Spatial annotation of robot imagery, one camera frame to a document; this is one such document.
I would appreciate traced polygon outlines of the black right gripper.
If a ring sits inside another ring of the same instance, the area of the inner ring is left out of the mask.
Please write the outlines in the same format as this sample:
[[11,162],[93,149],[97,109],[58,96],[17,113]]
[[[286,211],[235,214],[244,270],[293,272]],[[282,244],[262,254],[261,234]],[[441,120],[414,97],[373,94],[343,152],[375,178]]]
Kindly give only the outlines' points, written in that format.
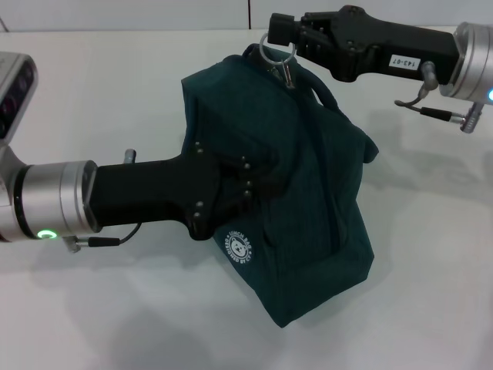
[[451,33],[386,22],[362,8],[345,5],[337,12],[273,13],[269,43],[297,45],[297,55],[329,70],[341,82],[374,73],[422,80],[425,62],[433,62],[440,84],[450,81],[459,60]]

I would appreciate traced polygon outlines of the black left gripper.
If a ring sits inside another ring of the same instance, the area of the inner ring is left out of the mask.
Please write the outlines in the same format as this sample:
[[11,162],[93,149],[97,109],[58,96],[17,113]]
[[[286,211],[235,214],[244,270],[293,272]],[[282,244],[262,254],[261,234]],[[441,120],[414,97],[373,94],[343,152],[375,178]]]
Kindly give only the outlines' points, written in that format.
[[199,147],[169,160],[101,166],[89,207],[101,227],[172,220],[204,241],[213,219],[234,220],[282,194],[287,177],[279,165],[276,150],[214,156]]

